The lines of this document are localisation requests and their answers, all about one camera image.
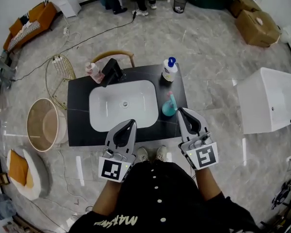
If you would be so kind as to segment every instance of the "drain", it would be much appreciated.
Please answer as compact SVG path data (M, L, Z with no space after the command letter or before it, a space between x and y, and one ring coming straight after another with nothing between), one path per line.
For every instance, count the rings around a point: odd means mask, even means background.
M121 106L122 108L126 109L126 108L128 108L129 103L128 103L127 101L122 101L122 102L120 103L120 106Z

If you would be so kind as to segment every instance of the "white soap bottle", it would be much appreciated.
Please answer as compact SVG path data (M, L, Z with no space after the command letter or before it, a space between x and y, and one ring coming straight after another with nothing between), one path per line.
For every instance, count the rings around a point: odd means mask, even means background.
M175 63L176 59L174 57L170 57L168 60L164 60L162 75L169 82L175 80L176 73L178 72L178 67L175 65Z
M95 80L96 83L101 83L104 78L104 74L100 71L99 67L95 63L87 62L85 64L85 72Z

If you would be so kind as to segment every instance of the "orange cushion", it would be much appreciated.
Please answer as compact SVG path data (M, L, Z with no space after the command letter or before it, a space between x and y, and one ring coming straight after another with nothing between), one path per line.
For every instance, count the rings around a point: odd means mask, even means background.
M23 24L21 23L20 19L17 18L16 22L9 28L13 37L17 35L17 33L21 30Z
M28 188L33 188L33 178L32 178L30 169L28 169L28 173L27 173L26 186Z
M27 173L27 161L23 157L19 156L14 150L11 150L9 176L25 186L27 182Z
M37 21L40 14L42 13L42 11L44 10L45 5L44 3L40 3L37 6L35 6L32 10L29 11L29 22L34 22Z

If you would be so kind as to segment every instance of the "sink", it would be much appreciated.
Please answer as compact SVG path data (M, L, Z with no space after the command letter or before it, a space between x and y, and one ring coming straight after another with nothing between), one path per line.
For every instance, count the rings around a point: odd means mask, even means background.
M89 116L98 132L129 119L135 119L138 128L150 127L159 116L155 86L140 80L97 87L89 95Z
M237 92L244 134L291 124L291 74L262 67L239 83Z

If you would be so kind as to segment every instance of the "black faucet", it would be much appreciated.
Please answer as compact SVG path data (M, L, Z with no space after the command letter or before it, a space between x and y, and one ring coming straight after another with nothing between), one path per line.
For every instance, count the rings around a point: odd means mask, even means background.
M111 58L106 66L103 68L102 73L105 75L103 80L101 81L101 86L107 87L107 85L116 78L118 81L123 76L123 72L118 65L118 62Z

